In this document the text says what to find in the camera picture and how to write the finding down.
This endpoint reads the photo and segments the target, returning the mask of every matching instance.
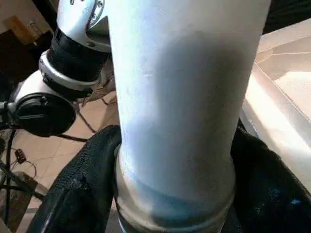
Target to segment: white wall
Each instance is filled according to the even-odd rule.
[[[3,21],[11,16],[17,16],[18,19],[27,27],[27,29],[37,36],[30,27],[30,21],[36,21],[38,28],[42,32],[50,30],[48,23],[38,11],[31,0],[1,0],[0,1],[0,33],[8,29],[3,24]]]

